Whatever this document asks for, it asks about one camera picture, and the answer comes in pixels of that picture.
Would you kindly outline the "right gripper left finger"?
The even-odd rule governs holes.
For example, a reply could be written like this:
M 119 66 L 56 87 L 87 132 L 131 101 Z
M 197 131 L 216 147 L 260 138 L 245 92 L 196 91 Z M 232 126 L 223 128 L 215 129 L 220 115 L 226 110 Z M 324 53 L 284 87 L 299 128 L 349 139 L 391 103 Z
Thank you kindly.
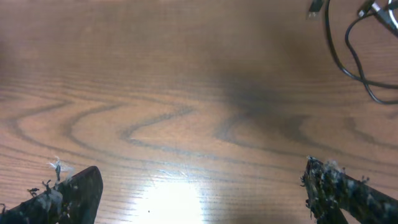
M 103 179 L 96 166 L 61 180 L 42 182 L 40 188 L 27 189 L 30 199 L 15 207 L 1 204 L 3 224 L 94 224 L 103 193 Z

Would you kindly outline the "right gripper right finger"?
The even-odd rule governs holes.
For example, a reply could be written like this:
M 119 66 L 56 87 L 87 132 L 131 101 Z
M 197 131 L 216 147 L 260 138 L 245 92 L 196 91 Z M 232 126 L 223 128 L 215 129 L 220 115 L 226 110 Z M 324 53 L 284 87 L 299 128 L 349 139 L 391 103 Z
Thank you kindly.
M 397 200 L 356 180 L 334 161 L 307 157 L 301 177 L 308 198 L 305 206 L 317 223 L 347 223 L 343 211 L 359 223 L 397 223 Z

